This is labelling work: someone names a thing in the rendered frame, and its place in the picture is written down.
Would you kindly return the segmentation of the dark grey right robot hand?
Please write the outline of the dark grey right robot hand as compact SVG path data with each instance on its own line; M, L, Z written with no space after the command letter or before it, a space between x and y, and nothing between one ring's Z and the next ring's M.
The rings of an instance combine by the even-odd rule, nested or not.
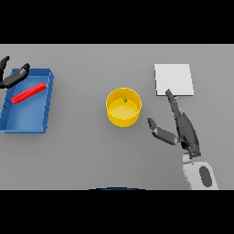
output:
M201 156L197 133L192 122L184 112L180 111L173 93L170 90L167 90L165 95L168 98L175 118L177 135L159 127L152 118L148 118L147 121L153 137L171 145L180 143L181 147L188 152L190 159Z

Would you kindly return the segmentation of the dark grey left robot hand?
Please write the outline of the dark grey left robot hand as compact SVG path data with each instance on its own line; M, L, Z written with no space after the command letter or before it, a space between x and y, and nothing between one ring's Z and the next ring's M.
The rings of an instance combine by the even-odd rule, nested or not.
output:
M6 56L0 60L0 89L10 89L17 85L17 83L26 79L29 74L30 65L26 63L19 71L4 78L4 71L7 61L10 59Z

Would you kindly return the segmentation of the red beaker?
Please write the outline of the red beaker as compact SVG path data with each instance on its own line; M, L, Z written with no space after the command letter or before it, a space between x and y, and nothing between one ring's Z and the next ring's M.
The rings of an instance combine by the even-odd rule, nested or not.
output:
M38 93L40 93L41 91L45 90L47 88L46 84L44 82L39 82L38 84L23 90L21 92L19 92L18 94L16 94L15 96L13 96L11 98L11 102L13 104L18 104L19 102L22 102L26 99L28 99L29 97L32 97Z

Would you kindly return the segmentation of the pale square measuring scale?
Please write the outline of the pale square measuring scale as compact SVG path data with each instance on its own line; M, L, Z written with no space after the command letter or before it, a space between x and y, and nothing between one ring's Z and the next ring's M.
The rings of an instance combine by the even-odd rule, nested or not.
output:
M193 96L194 88L188 64L155 64L155 90L157 96L165 96L167 90L175 96Z

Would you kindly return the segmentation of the yellow bowl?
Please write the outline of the yellow bowl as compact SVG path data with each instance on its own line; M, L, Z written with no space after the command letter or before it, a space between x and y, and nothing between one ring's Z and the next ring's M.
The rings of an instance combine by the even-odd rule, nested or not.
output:
M113 90L106 99L107 117L112 124L120 128L127 128L135 124L141 109L141 97L130 88Z

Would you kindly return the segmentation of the blue tray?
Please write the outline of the blue tray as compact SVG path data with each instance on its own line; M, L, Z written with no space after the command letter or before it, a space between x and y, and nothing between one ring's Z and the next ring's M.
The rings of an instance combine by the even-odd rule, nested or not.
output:
M53 90L51 69L30 69L27 78L13 88L5 91L5 98L0 111L0 132L4 133L45 133L48 128L49 106ZM40 82L46 89L28 97L18 104L11 99Z

